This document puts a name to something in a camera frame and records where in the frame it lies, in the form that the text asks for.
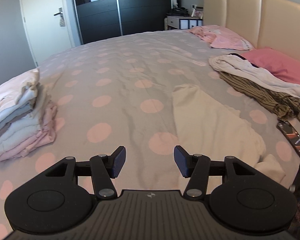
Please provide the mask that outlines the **light pink patterned pillow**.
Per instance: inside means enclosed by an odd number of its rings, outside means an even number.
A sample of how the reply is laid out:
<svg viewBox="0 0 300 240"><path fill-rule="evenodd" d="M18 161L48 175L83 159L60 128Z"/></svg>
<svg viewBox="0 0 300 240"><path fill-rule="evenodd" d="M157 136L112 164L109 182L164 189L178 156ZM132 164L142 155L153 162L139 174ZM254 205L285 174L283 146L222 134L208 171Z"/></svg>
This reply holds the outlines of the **light pink patterned pillow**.
<svg viewBox="0 0 300 240"><path fill-rule="evenodd" d="M233 49L239 51L253 50L253 45L234 31L218 25L196 26L189 30L201 40L217 49Z"/></svg>

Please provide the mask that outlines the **white bedside table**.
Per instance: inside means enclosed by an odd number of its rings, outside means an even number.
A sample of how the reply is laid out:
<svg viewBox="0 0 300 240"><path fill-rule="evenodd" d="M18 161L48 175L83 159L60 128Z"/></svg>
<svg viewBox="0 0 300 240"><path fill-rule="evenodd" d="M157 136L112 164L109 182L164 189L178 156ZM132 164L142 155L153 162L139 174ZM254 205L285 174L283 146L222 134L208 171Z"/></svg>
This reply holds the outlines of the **white bedside table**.
<svg viewBox="0 0 300 240"><path fill-rule="evenodd" d="M183 17L183 16L168 16L167 28L187 30L196 26L203 26L203 20L196 17Z"/></svg>

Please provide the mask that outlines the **beige padded headboard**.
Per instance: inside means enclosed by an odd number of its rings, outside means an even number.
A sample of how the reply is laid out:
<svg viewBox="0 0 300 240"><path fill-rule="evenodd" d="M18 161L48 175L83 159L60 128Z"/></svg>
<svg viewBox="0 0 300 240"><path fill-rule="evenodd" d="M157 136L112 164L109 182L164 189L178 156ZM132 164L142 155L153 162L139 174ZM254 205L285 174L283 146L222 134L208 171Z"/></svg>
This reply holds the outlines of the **beige padded headboard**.
<svg viewBox="0 0 300 240"><path fill-rule="evenodd" d="M288 0L203 0L204 24L226 27L254 48L300 61L300 4Z"/></svg>

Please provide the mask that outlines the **black smartphone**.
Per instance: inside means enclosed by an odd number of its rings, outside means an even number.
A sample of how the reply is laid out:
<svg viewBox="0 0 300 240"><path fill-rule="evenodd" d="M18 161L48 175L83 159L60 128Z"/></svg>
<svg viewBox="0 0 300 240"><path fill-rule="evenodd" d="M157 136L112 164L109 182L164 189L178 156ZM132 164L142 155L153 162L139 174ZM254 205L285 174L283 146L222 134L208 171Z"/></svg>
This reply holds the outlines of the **black smartphone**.
<svg viewBox="0 0 300 240"><path fill-rule="evenodd" d="M300 157L300 134L288 121L279 120L277 123L277 129L288 140L292 148Z"/></svg>

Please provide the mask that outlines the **stack of folded clothes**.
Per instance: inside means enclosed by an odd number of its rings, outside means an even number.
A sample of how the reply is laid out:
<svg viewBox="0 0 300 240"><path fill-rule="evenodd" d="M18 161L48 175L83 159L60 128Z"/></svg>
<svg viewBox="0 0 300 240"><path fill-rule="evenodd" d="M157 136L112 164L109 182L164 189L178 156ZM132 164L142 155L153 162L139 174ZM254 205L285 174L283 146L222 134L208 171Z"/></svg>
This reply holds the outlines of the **stack of folded clothes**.
<svg viewBox="0 0 300 240"><path fill-rule="evenodd" d="M0 161L20 158L56 139L57 105L37 68L0 85Z"/></svg>

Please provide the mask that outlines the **grey pink-dotted bed cover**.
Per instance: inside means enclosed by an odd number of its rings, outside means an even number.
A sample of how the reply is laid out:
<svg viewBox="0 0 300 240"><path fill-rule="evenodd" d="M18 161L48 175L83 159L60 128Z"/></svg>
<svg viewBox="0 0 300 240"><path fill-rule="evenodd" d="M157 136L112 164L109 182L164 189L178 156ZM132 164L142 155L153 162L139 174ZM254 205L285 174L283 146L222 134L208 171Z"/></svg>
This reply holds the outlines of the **grey pink-dotted bed cover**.
<svg viewBox="0 0 300 240"><path fill-rule="evenodd" d="M277 117L253 98L235 91L209 65L227 54L188 31L157 31L89 43L50 57L40 67L40 81L58 106L57 137L29 155L0 162L0 239L11 227L4 202L11 191L66 156L86 161L127 150L114 185L117 191L184 190L174 160L179 144L172 92L197 85L220 103L239 111L263 138L266 150L285 172L289 187L300 158L277 129Z"/></svg>

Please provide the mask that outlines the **framed photo on nightstand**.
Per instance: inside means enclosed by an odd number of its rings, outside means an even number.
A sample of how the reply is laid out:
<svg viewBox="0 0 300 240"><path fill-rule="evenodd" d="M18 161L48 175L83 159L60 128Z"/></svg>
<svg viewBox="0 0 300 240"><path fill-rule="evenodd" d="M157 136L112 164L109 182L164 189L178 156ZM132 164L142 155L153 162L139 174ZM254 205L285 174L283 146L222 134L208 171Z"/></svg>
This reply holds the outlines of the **framed photo on nightstand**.
<svg viewBox="0 0 300 240"><path fill-rule="evenodd" d="M203 8L193 8L191 16L203 19Z"/></svg>

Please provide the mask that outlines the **cream white sweatshirt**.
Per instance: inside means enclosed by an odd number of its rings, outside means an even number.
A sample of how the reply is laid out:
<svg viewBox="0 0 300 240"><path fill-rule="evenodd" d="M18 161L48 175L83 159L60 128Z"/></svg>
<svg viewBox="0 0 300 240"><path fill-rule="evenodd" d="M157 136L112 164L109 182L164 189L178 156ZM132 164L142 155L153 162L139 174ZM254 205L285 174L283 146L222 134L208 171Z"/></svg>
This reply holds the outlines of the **cream white sweatshirt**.
<svg viewBox="0 0 300 240"><path fill-rule="evenodd" d="M264 139L240 118L239 110L221 104L196 85L179 85L172 96L177 136L187 152L218 161L234 156L277 183L283 180L283 168L267 153Z"/></svg>

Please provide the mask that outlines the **white fleece garment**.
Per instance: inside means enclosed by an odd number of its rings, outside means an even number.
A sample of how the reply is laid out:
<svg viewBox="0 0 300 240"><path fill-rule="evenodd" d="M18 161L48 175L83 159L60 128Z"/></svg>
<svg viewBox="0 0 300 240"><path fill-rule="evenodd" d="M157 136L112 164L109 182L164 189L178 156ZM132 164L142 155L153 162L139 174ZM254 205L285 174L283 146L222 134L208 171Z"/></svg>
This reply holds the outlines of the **white fleece garment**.
<svg viewBox="0 0 300 240"><path fill-rule="evenodd" d="M254 67L248 60L237 55L221 55L209 59L210 66L218 72L225 72L248 79L274 92L286 93L300 98L300 85L282 81L263 68Z"/></svg>

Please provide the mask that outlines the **white room door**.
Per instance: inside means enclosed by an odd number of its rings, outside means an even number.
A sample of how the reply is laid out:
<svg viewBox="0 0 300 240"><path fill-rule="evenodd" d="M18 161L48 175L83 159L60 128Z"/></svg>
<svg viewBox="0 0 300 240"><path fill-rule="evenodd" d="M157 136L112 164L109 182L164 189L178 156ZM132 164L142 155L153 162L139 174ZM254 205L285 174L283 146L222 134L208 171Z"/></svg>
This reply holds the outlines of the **white room door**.
<svg viewBox="0 0 300 240"><path fill-rule="evenodd" d="M20 6L36 66L74 46L64 0L20 0Z"/></svg>

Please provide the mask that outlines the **black sliding wardrobe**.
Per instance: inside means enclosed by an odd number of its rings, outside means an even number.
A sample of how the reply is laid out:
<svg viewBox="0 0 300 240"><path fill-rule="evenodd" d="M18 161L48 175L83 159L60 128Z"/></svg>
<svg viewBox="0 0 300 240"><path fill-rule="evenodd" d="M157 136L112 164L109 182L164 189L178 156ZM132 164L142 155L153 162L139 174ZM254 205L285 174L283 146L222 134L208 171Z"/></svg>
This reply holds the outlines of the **black sliding wardrobe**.
<svg viewBox="0 0 300 240"><path fill-rule="evenodd" d="M163 31L177 0L74 0L83 44L112 37Z"/></svg>

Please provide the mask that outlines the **dark pink pillow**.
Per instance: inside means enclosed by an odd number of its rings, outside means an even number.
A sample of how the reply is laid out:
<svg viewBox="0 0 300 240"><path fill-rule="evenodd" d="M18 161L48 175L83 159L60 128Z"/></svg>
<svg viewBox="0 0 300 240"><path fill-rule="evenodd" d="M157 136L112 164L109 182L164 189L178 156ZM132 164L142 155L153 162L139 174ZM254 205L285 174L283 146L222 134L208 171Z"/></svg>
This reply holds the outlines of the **dark pink pillow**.
<svg viewBox="0 0 300 240"><path fill-rule="evenodd" d="M280 80L300 85L300 62L279 51L263 48L242 54L250 63L264 68Z"/></svg>

